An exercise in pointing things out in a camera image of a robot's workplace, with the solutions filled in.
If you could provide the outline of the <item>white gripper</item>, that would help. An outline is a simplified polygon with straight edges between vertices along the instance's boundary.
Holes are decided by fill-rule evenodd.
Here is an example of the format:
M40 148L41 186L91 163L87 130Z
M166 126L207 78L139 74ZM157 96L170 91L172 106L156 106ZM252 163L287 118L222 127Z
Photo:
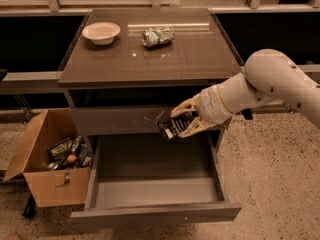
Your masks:
M178 134L180 138L187 138L203 132L215 125L224 123L232 117L232 113L223 104L217 85L205 88L198 96L195 95L180 103L171 111L170 117L174 118L196 110L199 117L190 121L188 127Z

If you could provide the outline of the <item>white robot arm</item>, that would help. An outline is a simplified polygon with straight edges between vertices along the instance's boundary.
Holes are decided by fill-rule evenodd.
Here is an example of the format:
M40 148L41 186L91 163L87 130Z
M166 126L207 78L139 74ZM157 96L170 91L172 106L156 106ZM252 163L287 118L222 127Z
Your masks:
M170 116L197 114L178 129L178 136L186 138L222 124L242 110L261 107L275 99L291 105L320 128L319 84L289 57L273 49L253 53L241 73L201 90L175 107Z

